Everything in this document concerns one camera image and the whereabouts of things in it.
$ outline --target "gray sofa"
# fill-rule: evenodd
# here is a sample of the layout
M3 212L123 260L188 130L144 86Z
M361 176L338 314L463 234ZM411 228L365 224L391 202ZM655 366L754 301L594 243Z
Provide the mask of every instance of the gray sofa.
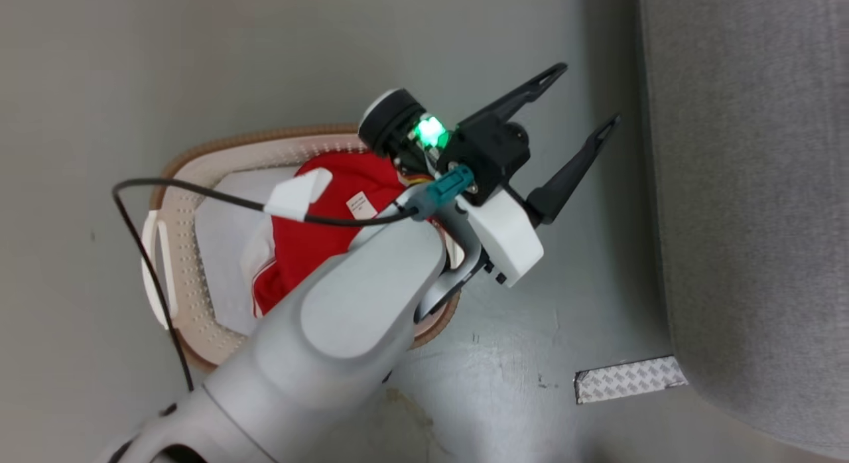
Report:
M713 405L849 459L849 0L640 0L676 357Z

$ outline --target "teal connector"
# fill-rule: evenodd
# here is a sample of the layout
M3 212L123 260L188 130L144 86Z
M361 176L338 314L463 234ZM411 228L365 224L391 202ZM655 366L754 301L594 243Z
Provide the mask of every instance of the teal connector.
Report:
M449 170L439 179L428 184L427 188L413 194L413 197L407 201L408 207L419 210L413 215L413 221L425 221L430 218L437 209L453 201L473 182L475 182L475 175L468 166L459 165Z

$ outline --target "floor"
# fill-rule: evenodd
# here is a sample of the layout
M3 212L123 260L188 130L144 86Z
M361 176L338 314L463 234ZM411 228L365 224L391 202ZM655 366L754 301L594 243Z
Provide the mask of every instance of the floor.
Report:
M825 461L688 387L577 407L576 370L669 354L643 166L635 0L3 0L0 447L93 460L182 390L109 187L183 149L357 121L405 86L454 124L557 61L519 121L521 193L624 123L515 288L480 275L312 460ZM137 219L145 193L131 197Z

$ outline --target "glowing green led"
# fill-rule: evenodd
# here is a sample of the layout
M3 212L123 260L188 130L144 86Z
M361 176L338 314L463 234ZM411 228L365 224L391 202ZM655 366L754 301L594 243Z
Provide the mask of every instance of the glowing green led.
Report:
M436 146L437 148L445 148L448 145L448 130L436 119L436 116L431 116L428 119L422 119L415 128L413 133L419 138L422 145L426 147Z

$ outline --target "white basket handle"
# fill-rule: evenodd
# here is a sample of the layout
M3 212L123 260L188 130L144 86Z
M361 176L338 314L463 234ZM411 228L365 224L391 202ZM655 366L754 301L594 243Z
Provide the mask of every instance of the white basket handle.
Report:
M162 263L164 263L164 272L161 274L157 269L157 250L155 249L155 246L157 245L157 234L159 237ZM151 210L148 212L148 218L145 219L145 227L142 228L142 243L145 245L145 251L151 258L154 270L157 271L157 275L160 278L160 284L163 284L162 275L164 275L164 282L166 283L166 292L168 295L168 311L172 319L176 318L176 311L178 311L178 309L176 308L176 295L174 292L174 273L172 265L170 264L168 230L164 221L158 219L157 210ZM141 263L142 281L145 282L145 293L148 295L148 303L151 304L151 310L154 311L154 315L157 316L159 323L162 324L163 327L167 328L168 325L166 321L164 321L164 314L162 314L162 305L159 302L157 287L154 285L154 279L148 271L148 267L145 266L145 258L141 259Z

